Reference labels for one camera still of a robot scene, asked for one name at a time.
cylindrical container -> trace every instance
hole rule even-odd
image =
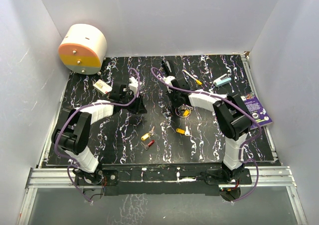
[[[107,49],[103,33],[88,24],[70,27],[59,46],[59,56],[70,70],[91,75],[100,71]]]

black marble surface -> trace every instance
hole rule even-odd
[[[160,68],[162,58],[176,64],[178,74],[183,69],[197,75],[202,86],[187,78],[192,90],[212,88],[212,82],[227,73],[232,81],[223,87],[214,88],[218,94],[251,92],[240,55],[199,55],[166,57],[121,57],[107,58],[102,65],[102,75],[80,75],[70,73],[65,90],[63,107],[79,107],[98,99],[102,95],[93,84],[102,79],[110,86],[113,81],[129,81],[128,69],[136,68],[145,87],[142,90],[148,113],[137,116],[122,110],[91,126],[89,148],[103,164],[140,163],[188,163],[221,162],[224,157],[225,138],[220,132],[215,115],[203,109],[195,109],[190,117],[179,118],[170,108],[166,87],[151,75],[151,67]],[[155,126],[155,144],[149,150],[141,145],[141,136]],[[176,128],[188,126],[191,136],[180,135]],[[262,136],[244,147],[244,158],[257,161],[273,160],[269,142],[263,129]],[[51,146],[46,158],[47,166],[66,165],[69,162],[59,158]]]

yellow screwdriver handle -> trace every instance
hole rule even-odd
[[[180,128],[177,128],[177,129],[176,129],[176,132],[177,132],[177,133],[180,133],[180,134],[185,134],[185,130],[180,129]]]
[[[198,79],[195,80],[197,84],[199,84],[200,86],[202,85],[202,82]]]

purple booklet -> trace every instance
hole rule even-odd
[[[241,99],[247,106],[251,116],[260,126],[265,126],[273,122],[254,93],[249,93],[245,96],[242,96]],[[253,124],[251,129],[255,128],[257,128],[257,126]]]

yellow key tag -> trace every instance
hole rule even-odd
[[[185,134],[185,130],[180,129],[180,128],[177,128],[177,129],[176,129],[176,132],[177,132],[177,133],[180,133],[180,134]]]
[[[183,113],[183,116],[188,116],[189,115],[189,110],[185,110]]]
[[[147,140],[149,137],[150,137],[150,134],[149,134],[149,133],[146,133],[145,135],[143,135],[143,136],[141,137],[141,140],[142,140],[142,141]]]

